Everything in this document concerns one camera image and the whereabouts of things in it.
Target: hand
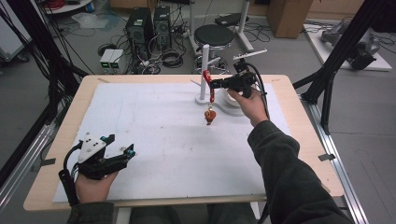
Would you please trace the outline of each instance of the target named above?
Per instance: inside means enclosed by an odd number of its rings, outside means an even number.
[[[260,122],[268,120],[262,101],[262,94],[259,91],[251,90],[249,98],[241,96],[238,92],[228,89],[228,94],[241,106],[242,112],[250,119],[251,125],[256,127]]]
[[[93,180],[85,175],[78,174],[76,180],[76,192],[81,203],[104,202],[107,199],[110,186],[119,172],[104,177],[101,180]]]

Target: round stool seat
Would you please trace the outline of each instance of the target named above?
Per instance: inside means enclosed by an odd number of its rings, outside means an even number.
[[[200,47],[207,44],[211,49],[224,49],[233,42],[233,32],[224,26],[209,24],[196,29],[194,39]]]

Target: gray floor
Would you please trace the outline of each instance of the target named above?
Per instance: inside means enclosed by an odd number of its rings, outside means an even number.
[[[101,74],[97,55],[99,46],[109,43],[111,36],[122,35],[125,21],[119,17],[102,14],[111,26],[104,30],[79,30],[70,23],[67,15],[60,18],[61,27],[72,29],[67,40],[95,74]],[[206,23],[213,22],[208,17]],[[266,24],[265,18],[252,18],[250,22]],[[255,50],[268,49],[267,53],[251,57],[262,74],[284,74],[291,82],[316,72],[321,63],[305,34],[297,39],[274,38],[266,31],[271,41],[252,42]],[[162,74],[190,74],[194,54],[190,43],[185,63],[178,69],[163,69]],[[395,46],[387,47],[396,51]],[[232,56],[245,53],[236,38],[233,45],[221,52],[231,65]],[[396,67],[396,56],[385,49],[380,55]],[[74,63],[86,69],[72,53]],[[0,68],[0,165],[3,166],[14,148],[33,125],[46,106],[48,82],[42,77],[34,62],[13,61]],[[340,153],[349,178],[361,201],[370,223],[396,223],[396,72],[339,70],[333,87],[330,131]],[[297,90],[302,93],[307,87]],[[0,223],[65,223],[68,211],[32,213],[23,210],[23,201],[35,179],[30,172],[18,187],[6,209],[0,215]],[[205,209],[201,205],[179,207],[185,223],[204,223]]]

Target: person's right hand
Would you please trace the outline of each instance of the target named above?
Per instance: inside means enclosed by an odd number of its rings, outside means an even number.
[[[238,92],[228,89],[227,92],[241,106],[242,112],[250,119],[251,125],[256,127],[260,122],[268,120],[262,101],[262,94],[259,91],[251,90],[249,98],[241,96]]]

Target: dark jacket sleeve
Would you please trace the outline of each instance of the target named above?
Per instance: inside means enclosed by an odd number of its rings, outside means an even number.
[[[321,186],[315,172],[298,159],[300,145],[269,120],[247,139],[262,167],[271,222],[352,223]]]
[[[113,203],[82,203],[74,205],[67,223],[111,224],[113,208]]]

